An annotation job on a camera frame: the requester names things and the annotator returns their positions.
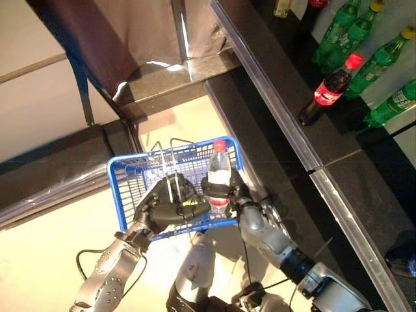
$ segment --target black countertop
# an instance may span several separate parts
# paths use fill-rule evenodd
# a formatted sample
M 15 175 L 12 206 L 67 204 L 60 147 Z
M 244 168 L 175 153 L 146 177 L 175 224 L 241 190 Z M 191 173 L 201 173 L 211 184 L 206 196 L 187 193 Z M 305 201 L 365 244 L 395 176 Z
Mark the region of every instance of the black countertop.
M 292 239 L 384 308 L 372 281 L 244 69 L 209 79 L 206 87 L 224 122 L 267 188 Z
M 274 18 L 273 6 L 272 0 L 241 1 L 238 5 L 231 0 L 214 0 L 211 3 L 231 46 L 264 99 L 266 109 L 261 109 L 260 105 L 253 107 L 250 105 L 252 101 L 249 101 L 249 111 L 257 119 L 268 144 L 273 146 L 276 141 L 274 132 L 271 127 L 264 128 L 262 124 L 262 120 L 267 119 L 268 110 L 275 126 L 280 127 L 312 179 L 322 179 L 314 180 L 314 183 L 320 195 L 327 196 L 326 210 L 330 208 L 331 217 L 336 216 L 339 207 L 345 206 L 346 211 L 354 216 L 352 219 L 356 218 L 357 222 L 350 224 L 354 226 L 356 235 L 348 228 L 348 222 L 345 222 L 347 226 L 341 227 L 367 272 L 371 271 L 373 281 L 379 288 L 388 282 L 385 291 L 396 293 L 395 298 L 389 297 L 387 301 L 395 302 L 402 298 L 398 283 L 407 301 L 413 305 L 414 281 L 393 277 L 383 256 L 388 249 L 396 246 L 403 231 L 410 233 L 410 237 L 415 236 L 415 169 L 384 129 L 366 133 L 353 130 L 357 125 L 355 122 L 369 110 L 361 99 L 351 103 L 341 99 L 313 126 L 302 127 L 298 123 L 296 117 L 300 109 L 310 101 L 323 78 L 310 61 L 317 43 L 310 35 L 300 40 L 300 35 L 296 33 L 296 16 L 290 13 L 287 19 Z M 393 164 L 388 164 L 386 159 L 380 161 L 386 155 L 394 161 Z M 282 168 L 287 165 L 285 157 L 280 156 L 279 162 Z M 397 172 L 403 175 L 399 179 L 395 174 Z M 296 181 L 296 178 L 291 179 L 292 185 Z M 307 188 L 298 189 L 298 195 L 304 197 L 306 210 L 312 215 L 315 208 L 307 201 L 313 197 L 313 192 Z M 329 199 L 338 194 L 342 194 L 339 201 Z M 340 217 L 348 219 L 348 214 Z M 317 216 L 313 221 L 322 225 L 324 220 L 324 217 Z M 371 256 L 366 257 L 360 252 L 363 249 L 361 243 Z M 382 278 L 374 268 L 382 272 Z

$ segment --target green bottle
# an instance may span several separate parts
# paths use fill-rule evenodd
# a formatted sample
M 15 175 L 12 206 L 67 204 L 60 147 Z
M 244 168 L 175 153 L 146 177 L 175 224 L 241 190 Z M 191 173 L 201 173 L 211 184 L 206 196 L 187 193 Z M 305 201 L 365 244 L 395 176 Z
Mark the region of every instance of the green bottle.
M 383 7 L 384 0 L 371 1 L 369 9 L 338 39 L 335 49 L 329 54 L 322 68 L 323 73 L 330 73 L 340 67 L 346 58 L 358 49 L 359 45 L 369 36 L 376 15 L 383 10 Z
M 371 128 L 382 127 L 386 121 L 416 105 L 416 79 L 406 83 L 400 90 L 369 112 L 364 121 Z
M 325 32 L 318 49 L 313 55 L 312 61 L 323 65 L 326 57 L 334 49 L 338 39 L 357 18 L 361 0 L 348 0 L 336 13 L 331 25 Z
M 415 34 L 416 29 L 407 26 L 395 39 L 380 47 L 352 79 L 344 96 L 347 99 L 358 98 L 366 87 L 375 82 L 386 69 L 397 61 L 403 47 Z

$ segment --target plastic bottle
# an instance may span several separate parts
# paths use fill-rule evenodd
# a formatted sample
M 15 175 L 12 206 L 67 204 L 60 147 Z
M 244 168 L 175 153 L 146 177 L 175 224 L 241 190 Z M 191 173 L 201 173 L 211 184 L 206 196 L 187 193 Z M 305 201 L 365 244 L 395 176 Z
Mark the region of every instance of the plastic bottle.
M 208 182 L 229 186 L 231 164 L 226 153 L 226 141 L 215 141 L 213 149 L 214 152 L 209 159 Z M 209 198 L 211 211 L 214 213 L 224 213 L 228 203 L 228 198 Z
M 276 0 L 276 6 L 273 15 L 277 18 L 286 18 L 291 9 L 291 0 Z
M 311 102 L 304 107 L 298 116 L 302 125 L 311 125 L 323 113 L 325 107 L 333 105 L 341 97 L 351 80 L 351 71 L 359 68 L 363 57 L 352 53 L 344 66 L 331 73 L 314 93 Z
M 317 22 L 320 12 L 327 5 L 328 0 L 308 0 L 305 13 L 299 23 L 298 32 L 310 33 Z
M 406 83 L 400 90 L 369 112 L 364 121 L 369 127 L 382 127 L 386 121 L 416 105 L 416 79 Z
M 415 34 L 416 29 L 412 26 L 407 26 L 395 39 L 378 48 L 351 80 L 344 96 L 347 99 L 358 98 L 366 87 L 375 82 L 397 61 L 403 47 Z
M 361 0 L 348 0 L 336 13 L 331 25 L 325 32 L 324 38 L 319 44 L 318 49 L 313 55 L 312 61 L 322 65 L 326 57 L 335 48 L 335 45 L 347 28 L 353 24 L 357 18 Z
M 377 13 L 384 7 L 384 0 L 372 0 L 369 9 L 364 12 L 357 21 L 349 26 L 348 30 L 338 39 L 335 49 L 328 55 L 322 73 L 330 73 L 341 66 L 346 58 L 354 52 L 360 44 L 369 36 L 372 24 Z

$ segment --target tiled floor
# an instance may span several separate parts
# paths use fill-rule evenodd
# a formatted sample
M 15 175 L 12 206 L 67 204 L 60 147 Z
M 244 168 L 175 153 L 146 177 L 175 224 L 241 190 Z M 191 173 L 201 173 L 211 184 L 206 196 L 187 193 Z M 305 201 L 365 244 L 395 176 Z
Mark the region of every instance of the tiled floor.
M 158 140 L 168 147 L 171 137 L 200 141 L 226 134 L 206 96 L 150 116 L 139 130 L 145 150 Z M 105 248 L 114 240 L 117 229 L 111 192 L 105 189 L 0 232 L 0 311 L 67 311 L 82 283 L 75 265 L 76 253 L 84 248 Z M 240 291 L 245 273 L 241 239 L 236 228 L 217 229 L 211 236 L 218 253 L 210 295 L 229 302 Z M 117 311 L 166 311 L 168 292 L 188 249 L 188 235 L 153 243 L 144 275 Z M 284 278 L 255 250 L 248 248 L 248 253 L 253 279 L 270 285 Z M 96 259 L 96 255 L 81 258 L 86 272 L 91 272 Z M 133 278 L 142 265 L 138 265 Z M 288 302 L 293 289 L 294 285 L 286 282 L 271 292 Z M 300 293 L 296 293 L 292 306 L 295 312 L 310 309 Z

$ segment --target blue shopping basket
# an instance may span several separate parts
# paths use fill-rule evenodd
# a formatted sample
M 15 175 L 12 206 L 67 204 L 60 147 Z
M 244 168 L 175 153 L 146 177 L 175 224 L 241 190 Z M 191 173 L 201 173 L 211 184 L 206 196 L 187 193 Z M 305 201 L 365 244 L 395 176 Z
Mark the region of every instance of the blue shopping basket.
M 226 151 L 232 167 L 242 170 L 240 147 L 232 136 L 148 153 L 113 157 L 107 165 L 107 175 L 120 229 L 125 231 L 130 226 L 141 197 L 148 187 L 164 178 L 166 174 L 173 174 L 177 170 L 192 182 L 198 193 L 202 194 L 201 180 L 208 172 L 209 158 L 216 140 L 226 141 Z M 153 240 L 236 223 L 237 220 L 234 218 L 207 213 L 186 224 L 171 226 L 165 232 L 154 236 Z

